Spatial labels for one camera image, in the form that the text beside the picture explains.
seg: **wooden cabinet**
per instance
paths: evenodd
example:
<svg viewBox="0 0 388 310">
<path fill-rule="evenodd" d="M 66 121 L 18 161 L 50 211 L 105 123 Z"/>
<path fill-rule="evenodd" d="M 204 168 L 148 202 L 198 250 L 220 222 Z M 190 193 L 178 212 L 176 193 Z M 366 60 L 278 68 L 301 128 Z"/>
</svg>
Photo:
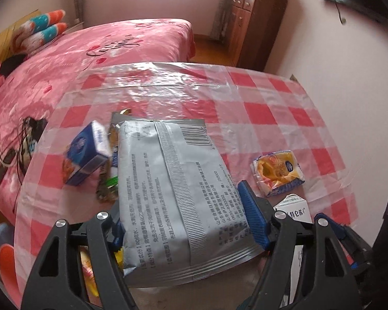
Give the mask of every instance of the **wooden cabinet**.
<svg viewBox="0 0 388 310">
<path fill-rule="evenodd" d="M 233 0 L 225 45 L 233 65 L 263 71 L 287 0 Z"/>
</svg>

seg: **silver screw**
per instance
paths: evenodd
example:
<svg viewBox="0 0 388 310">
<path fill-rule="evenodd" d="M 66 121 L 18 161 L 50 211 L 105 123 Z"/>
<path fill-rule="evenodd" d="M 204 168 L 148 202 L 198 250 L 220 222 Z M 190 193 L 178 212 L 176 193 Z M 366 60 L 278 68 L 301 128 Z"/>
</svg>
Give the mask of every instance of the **silver screw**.
<svg viewBox="0 0 388 310">
<path fill-rule="evenodd" d="M 66 220 L 64 219 L 60 219 L 58 221 L 56 221 L 56 227 L 63 227 L 66 225 Z"/>
<path fill-rule="evenodd" d="M 326 219 L 323 219 L 323 218 L 318 220 L 318 224 L 323 226 L 323 227 L 326 227 L 329 225 L 328 221 Z"/>
<path fill-rule="evenodd" d="M 286 218 L 286 213 L 284 213 L 282 211 L 277 211 L 277 212 L 275 212 L 274 216 L 277 219 L 285 219 Z"/>
<path fill-rule="evenodd" d="M 109 214 L 108 212 L 105 212 L 105 211 L 102 211 L 102 212 L 99 212 L 96 217 L 99 219 L 99 220 L 104 220 L 106 218 L 108 218 Z"/>
</svg>

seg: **checkered tablecloth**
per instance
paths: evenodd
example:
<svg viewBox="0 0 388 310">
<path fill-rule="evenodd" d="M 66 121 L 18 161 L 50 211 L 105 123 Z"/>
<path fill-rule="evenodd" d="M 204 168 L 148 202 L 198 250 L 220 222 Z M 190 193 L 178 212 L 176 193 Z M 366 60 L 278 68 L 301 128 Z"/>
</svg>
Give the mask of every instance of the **checkered tablecloth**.
<svg viewBox="0 0 388 310">
<path fill-rule="evenodd" d="M 15 262 L 21 291 L 54 223 L 90 219 L 109 208 L 96 200 L 98 174 L 79 187 L 62 182 L 63 152 L 90 121 L 108 126 L 111 113 L 205 119 L 235 182 L 253 184 L 256 157 L 291 149 L 306 182 L 296 193 L 314 216 L 339 223 L 357 218 L 345 165 L 319 112 L 296 82 L 261 72 L 200 64 L 140 63 L 84 71 L 57 105 L 40 139 L 17 202 Z"/>
</svg>

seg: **pink quilt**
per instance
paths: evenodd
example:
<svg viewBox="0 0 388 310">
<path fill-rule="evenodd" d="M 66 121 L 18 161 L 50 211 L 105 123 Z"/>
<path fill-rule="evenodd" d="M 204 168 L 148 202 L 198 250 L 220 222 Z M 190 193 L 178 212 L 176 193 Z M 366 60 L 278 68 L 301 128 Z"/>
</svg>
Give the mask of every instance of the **pink quilt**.
<svg viewBox="0 0 388 310">
<path fill-rule="evenodd" d="M 18 149 L 25 117 L 49 118 L 78 74 L 139 62 L 187 62 L 195 55 L 185 20 L 131 20 L 64 35 L 19 66 L 0 88 L 0 151 Z M 20 183 L 15 166 L 0 184 L 0 210 L 15 223 Z"/>
</svg>

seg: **blue box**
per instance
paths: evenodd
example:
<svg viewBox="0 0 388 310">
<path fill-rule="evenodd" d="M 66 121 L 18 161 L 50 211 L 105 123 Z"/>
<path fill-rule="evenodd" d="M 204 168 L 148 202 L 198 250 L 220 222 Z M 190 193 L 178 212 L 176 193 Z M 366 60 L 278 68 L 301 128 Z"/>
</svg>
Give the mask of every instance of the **blue box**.
<svg viewBox="0 0 388 310">
<path fill-rule="evenodd" d="M 92 121 L 72 141 L 63 161 L 63 182 L 77 186 L 112 157 L 106 129 Z"/>
</svg>

